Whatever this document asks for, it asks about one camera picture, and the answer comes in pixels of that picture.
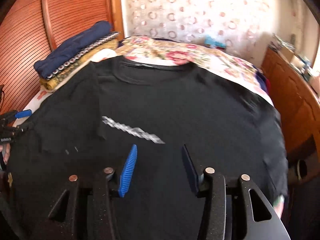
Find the black t-shirt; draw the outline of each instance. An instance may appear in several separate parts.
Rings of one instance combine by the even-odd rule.
[[[249,174],[270,202],[287,191],[277,111],[194,63],[146,66],[122,56],[90,63],[25,125],[8,168],[30,231],[70,175],[112,167],[132,144],[130,189],[115,201],[122,239],[196,239],[204,200],[191,193],[184,144],[225,176]]]

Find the floral bedspread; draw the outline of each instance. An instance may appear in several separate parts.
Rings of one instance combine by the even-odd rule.
[[[261,89],[256,79],[257,70],[243,59],[230,56],[218,49],[195,44],[157,41],[143,36],[129,37],[123,44],[116,49],[117,55],[156,65],[182,65],[191,61],[220,77],[244,86],[273,105],[271,98]]]

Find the wooden wardrobe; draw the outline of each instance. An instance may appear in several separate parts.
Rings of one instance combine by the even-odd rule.
[[[270,97],[281,115],[288,161],[305,159],[314,152],[320,160],[319,97],[302,76],[270,48],[261,68],[270,81]],[[319,173],[318,165],[316,170],[308,173],[306,180]]]
[[[16,0],[0,25],[1,113],[22,110],[38,92],[34,62],[100,20],[124,37],[121,0]]]

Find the gold patterned fabric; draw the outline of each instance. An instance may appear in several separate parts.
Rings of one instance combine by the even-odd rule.
[[[83,64],[88,64],[89,59],[96,54],[98,51],[103,49],[112,49],[115,50],[118,47],[117,40],[111,40],[102,44],[95,49],[89,51],[87,54],[83,55],[80,59],[78,59],[75,63],[71,64],[68,68],[61,71],[55,77],[50,80],[45,80],[40,78],[40,84],[43,85],[47,90],[54,90],[58,84],[60,84],[63,80],[65,80],[74,70],[79,67],[84,67]]]

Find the wooden slatted door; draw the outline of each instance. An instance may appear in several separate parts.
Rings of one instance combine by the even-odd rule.
[[[122,32],[120,0],[17,0],[0,25],[1,113],[21,110],[39,90],[33,68],[66,39],[100,20]]]

